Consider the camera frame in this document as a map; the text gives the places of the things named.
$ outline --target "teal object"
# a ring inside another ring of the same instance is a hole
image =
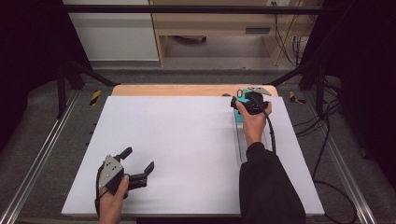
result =
[[[243,89],[242,96],[241,97],[235,96],[235,97],[238,101],[246,103],[248,101],[248,99],[245,98],[245,93],[250,92],[250,91],[251,90]],[[235,113],[235,122],[237,124],[239,124],[239,123],[242,124],[244,122],[244,120],[242,119],[242,115],[239,114],[238,110],[235,110],[234,113]]]

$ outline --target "person's left hand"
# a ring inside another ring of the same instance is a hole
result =
[[[100,217],[101,224],[120,223],[120,216],[123,204],[123,197],[128,192],[129,176],[126,175],[120,182],[116,194],[113,196],[110,192],[106,192],[106,188],[99,191],[99,195],[104,194],[100,198]]]

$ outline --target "table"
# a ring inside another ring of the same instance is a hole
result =
[[[136,174],[151,162],[156,168],[148,186],[134,189],[123,214],[133,217],[238,217],[238,175],[233,109],[230,97],[251,85],[120,85],[105,104],[62,213],[95,216],[94,178],[106,154],[126,147],[134,152],[122,161]],[[273,125],[277,154],[309,216],[324,211],[276,89]],[[270,139],[268,130],[265,138]],[[92,189],[91,194],[80,194]]]

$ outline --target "white wall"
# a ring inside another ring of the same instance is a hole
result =
[[[66,5],[148,5],[148,0],[64,0]],[[70,13],[90,61],[158,61],[150,14]]]

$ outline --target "person's right hand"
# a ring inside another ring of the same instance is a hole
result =
[[[244,121],[244,132],[247,140],[247,147],[250,147],[251,144],[255,142],[262,141],[262,132],[264,131],[264,127],[266,124],[266,117],[263,113],[258,115],[250,115],[245,107],[240,103],[236,102],[236,107],[241,113],[243,121]],[[270,115],[272,112],[272,104],[268,103],[267,108],[265,109],[265,113]]]

